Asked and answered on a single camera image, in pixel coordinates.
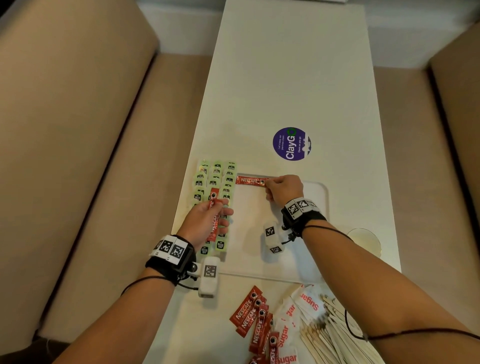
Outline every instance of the table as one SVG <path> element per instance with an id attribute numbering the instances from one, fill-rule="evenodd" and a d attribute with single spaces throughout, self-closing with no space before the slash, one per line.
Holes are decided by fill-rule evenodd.
<path id="1" fill-rule="evenodd" d="M 276 153 L 273 137 L 286 127 L 308 133 L 307 157 L 292 161 Z M 400 270 L 362 6 L 227 1 L 174 231 L 188 210 L 198 160 L 219 157 L 251 174 L 293 173 L 323 183 L 330 221 L 345 232 L 373 231 L 382 259 Z M 248 341 L 228 318 L 253 284 L 273 307 L 296 286 L 221 275 L 214 300 L 177 288 L 145 362 L 244 363 Z"/>

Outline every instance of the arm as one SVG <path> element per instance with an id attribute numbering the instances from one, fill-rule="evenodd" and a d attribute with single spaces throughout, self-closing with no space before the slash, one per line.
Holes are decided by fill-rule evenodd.
<path id="1" fill-rule="evenodd" d="M 212 229 L 213 217 L 232 215 L 223 208 L 223 199 L 208 209 L 209 201 L 188 213 L 177 235 L 188 240 L 196 251 Z M 220 233 L 228 231 L 228 221 L 220 219 Z M 146 268 L 139 278 L 161 276 Z M 131 286 L 97 321 L 75 340 L 55 364 L 140 364 L 162 322 L 175 286 L 164 279 L 146 279 Z"/>
<path id="2" fill-rule="evenodd" d="M 267 181 L 267 199 L 283 207 L 303 196 L 298 176 Z M 307 225 L 334 228 L 324 220 Z M 468 331 L 420 287 L 345 236 L 306 228 L 303 240 L 332 292 L 369 336 L 415 328 Z M 480 343 L 447 333 L 410 334 L 373 342 L 388 364 L 480 363 Z"/>

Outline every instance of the transparent round coaster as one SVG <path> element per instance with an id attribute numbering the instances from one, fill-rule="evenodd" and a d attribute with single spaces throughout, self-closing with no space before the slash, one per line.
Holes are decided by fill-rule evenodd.
<path id="1" fill-rule="evenodd" d="M 355 242 L 356 245 L 361 246 L 363 249 L 369 251 L 373 255 L 379 258 L 382 255 L 382 245 L 380 244 L 380 240 L 378 240 L 376 235 L 370 230 L 356 228 L 350 230 L 347 235 Z"/>

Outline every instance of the couch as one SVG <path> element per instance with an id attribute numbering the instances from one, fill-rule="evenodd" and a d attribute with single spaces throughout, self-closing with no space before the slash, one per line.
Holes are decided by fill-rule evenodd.
<path id="1" fill-rule="evenodd" d="M 211 57 L 133 0 L 0 18 L 0 354 L 72 342 L 171 232 Z M 403 273 L 480 333 L 480 24 L 428 69 L 374 68 Z"/>

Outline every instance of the round sticker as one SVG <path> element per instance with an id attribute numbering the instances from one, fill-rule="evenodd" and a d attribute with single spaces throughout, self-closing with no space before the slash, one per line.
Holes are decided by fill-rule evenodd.
<path id="1" fill-rule="evenodd" d="M 304 159 L 312 150 L 307 133 L 299 128 L 283 128 L 273 137 L 273 148 L 286 160 Z"/>

